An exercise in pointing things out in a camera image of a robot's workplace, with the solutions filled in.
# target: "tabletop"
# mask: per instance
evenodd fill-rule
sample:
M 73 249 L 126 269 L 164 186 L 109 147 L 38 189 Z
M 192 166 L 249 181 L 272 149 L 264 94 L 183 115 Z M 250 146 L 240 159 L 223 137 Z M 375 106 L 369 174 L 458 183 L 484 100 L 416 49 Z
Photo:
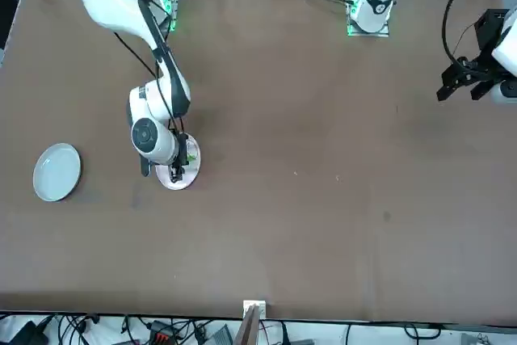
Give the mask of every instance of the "tabletop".
M 397 0 L 374 38 L 326 0 L 180 0 L 202 165 L 168 191 L 124 113 L 145 68 L 81 0 L 22 0 L 0 69 L 0 307 L 515 324 L 517 111 L 437 102 L 446 2 Z M 450 45 L 498 6 L 455 0 Z M 458 53 L 476 52 L 471 29 Z M 57 142 L 82 177 L 44 203 L 32 171 Z

